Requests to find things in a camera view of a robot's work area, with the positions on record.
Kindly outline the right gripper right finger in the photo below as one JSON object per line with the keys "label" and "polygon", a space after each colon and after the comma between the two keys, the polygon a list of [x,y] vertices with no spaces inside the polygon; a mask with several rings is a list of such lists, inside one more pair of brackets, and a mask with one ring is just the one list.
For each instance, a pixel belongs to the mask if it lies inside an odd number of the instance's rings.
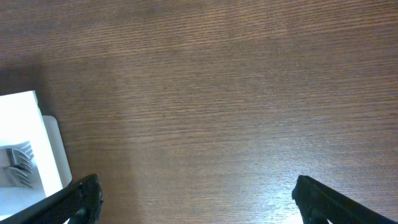
{"label": "right gripper right finger", "polygon": [[304,224],[397,224],[307,175],[298,176],[292,199]]}

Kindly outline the steel fork with long handle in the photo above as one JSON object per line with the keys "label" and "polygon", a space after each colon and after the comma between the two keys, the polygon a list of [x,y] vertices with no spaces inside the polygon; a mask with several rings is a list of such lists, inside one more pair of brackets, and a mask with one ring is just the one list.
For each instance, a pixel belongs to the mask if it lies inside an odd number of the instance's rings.
{"label": "steel fork with long handle", "polygon": [[1,167],[17,167],[31,172],[33,152],[30,142],[1,146]]}

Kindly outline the steel fork crosswise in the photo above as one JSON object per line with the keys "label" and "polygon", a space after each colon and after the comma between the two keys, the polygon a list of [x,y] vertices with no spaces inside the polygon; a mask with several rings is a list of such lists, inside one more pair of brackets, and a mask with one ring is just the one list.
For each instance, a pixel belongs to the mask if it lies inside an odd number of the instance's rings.
{"label": "steel fork crosswise", "polygon": [[1,187],[21,187],[32,189],[30,172],[17,167],[1,167]]}

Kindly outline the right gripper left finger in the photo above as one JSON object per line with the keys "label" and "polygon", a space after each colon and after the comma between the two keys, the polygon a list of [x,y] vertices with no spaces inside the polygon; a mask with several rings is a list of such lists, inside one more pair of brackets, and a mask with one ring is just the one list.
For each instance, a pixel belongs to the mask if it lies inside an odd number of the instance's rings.
{"label": "right gripper left finger", "polygon": [[96,174],[90,174],[36,204],[4,219],[1,224],[95,224],[103,194]]}

